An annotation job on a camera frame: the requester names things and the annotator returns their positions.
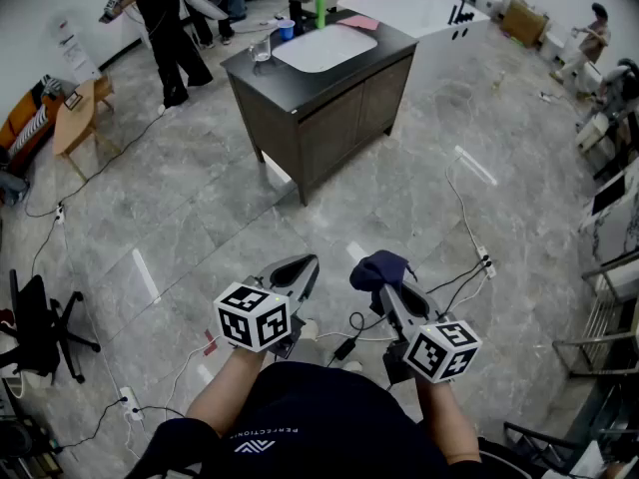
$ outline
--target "white bathtub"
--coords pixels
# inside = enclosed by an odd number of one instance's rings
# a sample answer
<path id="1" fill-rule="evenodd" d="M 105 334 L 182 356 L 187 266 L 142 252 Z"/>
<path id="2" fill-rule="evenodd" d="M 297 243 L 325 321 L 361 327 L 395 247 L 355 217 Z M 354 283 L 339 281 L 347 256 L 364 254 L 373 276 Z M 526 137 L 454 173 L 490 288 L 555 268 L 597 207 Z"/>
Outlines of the white bathtub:
<path id="1" fill-rule="evenodd" d="M 419 40 L 405 93 L 429 91 L 462 65 L 481 43 L 490 18 L 465 4 L 462 12 L 474 13 L 471 21 L 448 25 L 453 5 L 461 0 L 339 0 L 337 5 L 373 18 Z"/>

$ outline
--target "bathroom vanity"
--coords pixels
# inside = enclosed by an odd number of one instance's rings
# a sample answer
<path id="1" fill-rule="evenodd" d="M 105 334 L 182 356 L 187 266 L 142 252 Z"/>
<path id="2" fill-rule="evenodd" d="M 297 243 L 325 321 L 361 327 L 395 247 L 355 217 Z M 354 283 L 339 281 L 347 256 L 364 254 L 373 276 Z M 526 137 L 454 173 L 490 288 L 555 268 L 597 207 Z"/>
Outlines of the bathroom vanity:
<path id="1" fill-rule="evenodd" d="M 253 149 L 267 153 L 308 193 L 382 133 L 390 133 L 416 41 L 387 25 L 376 30 L 336 24 L 287 43 L 271 35 L 273 55 L 254 63 L 248 51 L 222 63 Z"/>

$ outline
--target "glass cup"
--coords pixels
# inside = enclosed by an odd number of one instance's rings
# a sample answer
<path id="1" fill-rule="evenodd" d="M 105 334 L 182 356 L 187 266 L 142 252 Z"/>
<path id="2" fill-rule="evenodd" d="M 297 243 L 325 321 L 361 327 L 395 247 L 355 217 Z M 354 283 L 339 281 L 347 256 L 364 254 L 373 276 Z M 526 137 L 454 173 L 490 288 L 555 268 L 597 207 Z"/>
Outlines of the glass cup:
<path id="1" fill-rule="evenodd" d="M 271 58 L 271 36 L 267 36 L 261 41 L 254 41 L 249 46 L 249 55 L 253 62 L 264 62 Z"/>

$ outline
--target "t-shirt logo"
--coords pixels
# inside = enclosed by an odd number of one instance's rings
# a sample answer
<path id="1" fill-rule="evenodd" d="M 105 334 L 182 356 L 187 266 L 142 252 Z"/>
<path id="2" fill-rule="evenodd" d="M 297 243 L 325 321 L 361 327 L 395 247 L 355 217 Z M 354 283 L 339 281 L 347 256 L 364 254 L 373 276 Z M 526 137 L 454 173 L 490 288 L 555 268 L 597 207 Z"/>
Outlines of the t-shirt logo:
<path id="1" fill-rule="evenodd" d="M 269 440 L 249 440 L 248 442 L 244 442 L 240 445 L 236 452 L 240 454 L 260 454 L 261 452 L 266 451 L 269 447 L 271 447 L 276 442 Z"/>

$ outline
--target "human arm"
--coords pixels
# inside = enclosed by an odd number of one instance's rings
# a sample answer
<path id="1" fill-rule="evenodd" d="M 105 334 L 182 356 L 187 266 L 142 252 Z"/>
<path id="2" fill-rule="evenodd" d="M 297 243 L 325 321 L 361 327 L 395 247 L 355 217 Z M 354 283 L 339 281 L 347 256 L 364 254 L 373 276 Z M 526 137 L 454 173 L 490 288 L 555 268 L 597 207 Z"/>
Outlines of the human arm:
<path id="1" fill-rule="evenodd" d="M 583 32 L 586 32 L 589 35 L 595 37 L 604 46 L 608 46 L 608 39 L 606 37 L 602 36 L 601 34 L 598 34 L 594 30 L 592 30 L 591 28 L 586 28 L 586 29 L 583 30 Z"/>
<path id="2" fill-rule="evenodd" d="M 481 462 L 477 435 L 461 412 L 450 384 L 429 383 L 420 376 L 415 377 L 415 384 L 428 435 L 448 464 Z"/>
<path id="3" fill-rule="evenodd" d="M 220 437 L 224 436 L 240 415 L 266 354 L 235 349 L 222 370 L 191 403 L 187 417 L 206 422 Z"/>
<path id="4" fill-rule="evenodd" d="M 118 16 L 120 16 L 127 7 L 129 7 L 130 5 L 133 5 L 137 1 L 138 0 L 120 0 L 113 7 L 113 9 L 111 9 L 111 12 L 109 14 L 105 13 L 105 14 L 102 15 L 102 17 L 100 18 L 100 21 L 103 22 L 103 23 L 109 23 L 109 22 L 113 21 Z"/>

